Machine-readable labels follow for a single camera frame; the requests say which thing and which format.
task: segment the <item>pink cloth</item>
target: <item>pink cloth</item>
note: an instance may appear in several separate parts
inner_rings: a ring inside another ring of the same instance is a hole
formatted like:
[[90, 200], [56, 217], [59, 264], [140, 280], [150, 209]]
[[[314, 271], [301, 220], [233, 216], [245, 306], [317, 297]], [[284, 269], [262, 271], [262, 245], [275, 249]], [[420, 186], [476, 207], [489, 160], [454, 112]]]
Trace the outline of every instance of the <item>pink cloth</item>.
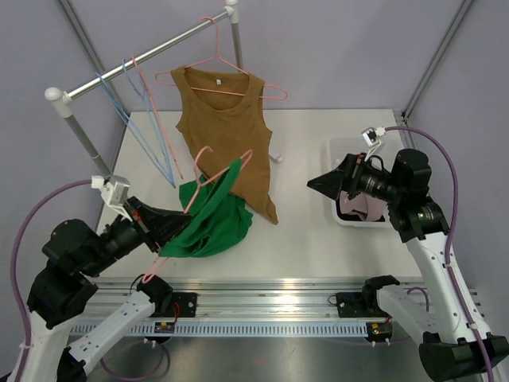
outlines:
[[387, 203], [380, 199], [370, 197], [365, 193], [357, 195], [352, 200], [348, 199], [348, 193], [341, 191], [340, 210], [345, 215], [357, 215], [362, 221], [377, 221], [383, 215]]

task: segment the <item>clothes rack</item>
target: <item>clothes rack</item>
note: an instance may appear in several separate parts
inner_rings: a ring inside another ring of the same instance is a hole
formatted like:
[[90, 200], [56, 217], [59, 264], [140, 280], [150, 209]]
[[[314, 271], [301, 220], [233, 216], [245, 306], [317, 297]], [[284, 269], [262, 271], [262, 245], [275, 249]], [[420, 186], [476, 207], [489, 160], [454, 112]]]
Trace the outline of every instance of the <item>clothes rack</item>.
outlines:
[[[226, 6], [219, 14], [212, 18], [213, 21], [207, 20], [193, 26], [191, 29], [188, 29], [185, 32], [163, 42], [162, 44], [159, 44], [136, 56], [133, 60], [128, 60], [113, 69], [101, 73], [101, 78], [104, 81], [112, 80], [116, 76], [123, 74], [125, 70], [134, 68], [134, 62], [141, 64], [143, 61], [147, 61], [148, 59], [155, 57], [157, 54], [164, 52], [166, 49], [181, 43], [182, 41], [204, 29], [207, 29], [209, 26], [214, 24], [214, 21], [221, 21], [224, 18], [230, 18], [231, 35], [233, 36], [233, 45], [235, 50], [235, 61], [239, 68], [243, 68], [242, 49], [240, 46], [239, 35], [238, 0], [226, 0]], [[78, 138], [84, 149], [88, 152], [90, 158], [95, 163], [99, 171], [105, 176], [110, 176], [113, 174], [111, 169], [103, 160], [94, 144], [87, 136], [87, 133], [85, 133], [81, 127], [80, 122], [74, 116], [70, 106], [73, 100], [82, 96], [86, 92], [97, 88], [102, 83], [101, 78], [96, 77], [93, 80], [81, 84], [79, 87], [68, 92], [62, 92], [59, 88], [48, 88], [45, 91], [45, 98], [52, 103], [52, 105], [56, 108], [56, 111], [58, 111], [59, 115], [65, 120], [69, 127], [71, 127], [72, 132]]]

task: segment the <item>white table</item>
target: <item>white table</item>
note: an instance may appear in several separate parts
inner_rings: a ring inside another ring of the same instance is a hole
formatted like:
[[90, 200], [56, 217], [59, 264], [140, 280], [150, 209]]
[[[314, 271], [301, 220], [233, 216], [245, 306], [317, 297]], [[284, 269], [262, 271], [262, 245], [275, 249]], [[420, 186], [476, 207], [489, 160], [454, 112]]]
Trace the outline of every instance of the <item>white table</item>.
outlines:
[[[274, 226], [256, 213], [253, 225], [239, 245], [204, 259], [171, 259], [160, 275], [189, 279], [324, 279], [367, 278], [393, 275], [400, 279], [420, 278], [420, 272], [398, 234], [390, 228], [349, 228], [332, 218], [329, 201], [306, 183], [324, 172], [325, 143], [332, 136], [358, 137], [367, 127], [394, 126], [392, 110], [270, 110], [264, 113], [274, 132], [274, 149], [283, 163], [271, 163], [270, 196], [279, 225]], [[162, 121], [184, 171], [182, 181], [194, 179], [192, 157], [175, 128], [181, 113], [165, 111]], [[135, 121], [152, 136], [145, 112], [134, 112]], [[152, 166], [128, 131], [122, 143], [115, 174], [131, 183], [135, 195], [153, 207], [182, 209], [178, 190]], [[99, 230], [115, 213], [104, 209]], [[108, 278], [133, 277], [154, 260], [141, 246], [105, 270]]]

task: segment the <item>green shirt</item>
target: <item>green shirt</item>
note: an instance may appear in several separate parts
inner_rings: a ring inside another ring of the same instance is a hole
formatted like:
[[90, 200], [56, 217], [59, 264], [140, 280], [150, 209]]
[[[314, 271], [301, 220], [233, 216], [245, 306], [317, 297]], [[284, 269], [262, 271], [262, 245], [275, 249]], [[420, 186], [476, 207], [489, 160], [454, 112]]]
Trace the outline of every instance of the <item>green shirt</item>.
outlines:
[[[200, 188], [189, 210], [191, 223], [161, 249], [159, 256], [212, 256], [226, 251], [246, 237], [253, 214], [246, 210], [243, 199], [229, 193], [241, 166], [242, 160], [235, 160], [216, 183]], [[196, 181], [190, 181], [179, 188], [183, 207], [188, 205], [196, 187]]]

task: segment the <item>pink hanger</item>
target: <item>pink hanger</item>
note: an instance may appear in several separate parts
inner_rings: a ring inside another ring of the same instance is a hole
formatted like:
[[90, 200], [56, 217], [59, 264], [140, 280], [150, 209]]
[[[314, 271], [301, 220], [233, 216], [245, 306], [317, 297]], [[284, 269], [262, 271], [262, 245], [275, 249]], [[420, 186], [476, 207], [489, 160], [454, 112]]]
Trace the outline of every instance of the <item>pink hanger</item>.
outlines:
[[138, 66], [138, 63], [136, 62], [136, 59], [134, 58], [134, 56], [131, 56], [131, 58], [133, 60], [134, 66], [138, 70], [138, 73], [139, 73], [139, 75], [140, 75], [140, 77], [142, 79], [143, 86], [145, 87], [146, 92], [149, 95], [149, 100], [150, 100], [150, 103], [152, 104], [152, 110], [153, 110], [153, 113], [156, 116], [157, 124], [159, 125], [160, 129], [162, 130], [162, 134], [165, 137], [166, 145], [168, 146], [169, 152], [171, 153], [173, 161], [175, 162], [175, 166], [177, 168], [177, 171], [178, 171], [179, 175], [181, 176], [181, 179], [184, 179], [184, 175], [182, 174], [181, 167], [179, 166], [179, 164], [177, 162], [177, 156], [175, 155], [175, 152], [173, 151], [172, 145], [169, 142], [168, 135], [166, 134], [166, 129], [163, 127], [163, 124], [162, 124], [162, 121], [161, 121], [161, 116], [159, 115], [159, 111], [157, 110], [157, 106], [156, 106], [155, 100], [153, 99], [152, 92], [150, 91], [150, 87], [149, 87], [149, 85], [147, 83], [147, 80], [146, 80], [146, 77], [145, 77], [145, 73], [142, 71], [142, 68], [140, 68]]
[[[209, 62], [209, 61], [212, 61], [212, 60], [215, 60], [216, 58], [218, 58], [222, 62], [224, 62], [225, 64], [227, 64], [227, 65], [231, 66], [232, 68], [238, 70], [239, 72], [242, 72], [244, 74], [249, 75], [249, 73], [246, 72], [245, 70], [242, 70], [241, 68], [233, 65], [230, 61], [228, 61], [228, 60], [226, 60], [226, 59], [221, 57], [221, 53], [220, 53], [220, 28], [217, 25], [216, 20], [214, 20], [213, 18], [210, 18], [209, 16], [202, 17], [201, 20], [210, 20], [210, 21], [212, 21], [214, 23], [214, 26], [216, 27], [216, 52], [214, 53], [214, 56], [208, 58], [207, 60], [203, 60], [203, 61], [196, 62], [195, 64], [187, 65], [186, 68], [190, 68], [192, 66], [204, 64], [205, 62]], [[170, 71], [159, 72], [158, 74], [156, 74], [156, 82], [158, 82], [161, 85], [176, 86], [175, 84], [171, 84], [171, 83], [165, 82], [163, 80], [159, 80], [158, 77], [160, 75], [162, 75], [162, 74], [170, 74]], [[265, 84], [265, 88], [273, 88], [273, 89], [280, 90], [283, 93], [285, 93], [285, 95], [283, 97], [271, 97], [271, 96], [268, 96], [268, 95], [261, 95], [260, 98], [262, 98], [262, 99], [275, 99], [277, 101], [284, 101], [284, 100], [286, 100], [288, 98], [288, 92], [285, 89], [280, 88], [279, 86], [272, 85], [272, 84]], [[202, 92], [229, 94], [231, 96], [245, 96], [245, 94], [242, 94], [242, 93], [222, 92], [220, 90], [212, 90], [212, 89], [204, 89], [204, 88], [193, 88], [193, 87], [191, 87], [191, 89], [193, 89], [193, 90], [201, 90]]]
[[[194, 192], [194, 194], [192, 195], [192, 198], [191, 200], [189, 201], [188, 205], [185, 207], [185, 210], [184, 210], [184, 213], [187, 213], [189, 211], [189, 209], [191, 208], [192, 204], [194, 203], [196, 197], [198, 196], [198, 193], [200, 192], [200, 188], [203, 187], [204, 185], [208, 185], [209, 183], [213, 182], [215, 179], [217, 179], [218, 177], [220, 177], [221, 175], [223, 175], [228, 169], [229, 167], [225, 167], [224, 169], [222, 169], [220, 172], [218, 172], [216, 175], [214, 175], [213, 177], [209, 178], [207, 181], [205, 182], [201, 182], [200, 181], [200, 169], [198, 168], [198, 160], [200, 159], [201, 155], [206, 151], [206, 150], [210, 150], [211, 152], [213, 152], [214, 150], [210, 147], [210, 146], [205, 146], [203, 149], [200, 150], [200, 152], [198, 153], [198, 155], [196, 156], [196, 159], [194, 160], [194, 163], [192, 165], [192, 170], [194, 171], [194, 174], [195, 174], [195, 177], [196, 177], [196, 191]], [[253, 150], [249, 149], [248, 151], [246, 151], [241, 157], [240, 159], [244, 160], [244, 163], [242, 164], [242, 167], [240, 168], [240, 170], [242, 171], [244, 169], [244, 167], [246, 167], [247, 163], [251, 160], [251, 157], [253, 156]], [[153, 279], [153, 277], [161, 270], [161, 268], [165, 265], [165, 263], [170, 259], [169, 257], [163, 259], [160, 263], [158, 263], [158, 260], [160, 258], [157, 257], [153, 262], [152, 264], [150, 265], [150, 267], [146, 270], [145, 272], [145, 275], [143, 276], [142, 278], [142, 283], [144, 284], [147, 284], [151, 279]]]

